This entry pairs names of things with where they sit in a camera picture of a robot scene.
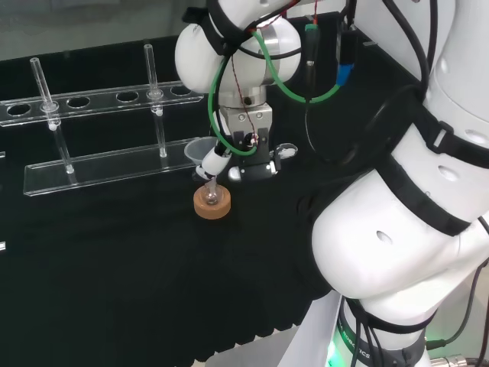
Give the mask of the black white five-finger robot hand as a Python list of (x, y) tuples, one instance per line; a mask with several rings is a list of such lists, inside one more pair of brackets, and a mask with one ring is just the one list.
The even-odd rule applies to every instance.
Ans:
[(209, 181), (223, 172), (234, 182), (271, 178), (280, 169), (277, 149), (272, 146), (272, 108), (264, 103), (248, 110), (208, 105), (212, 143), (196, 162), (196, 174)]

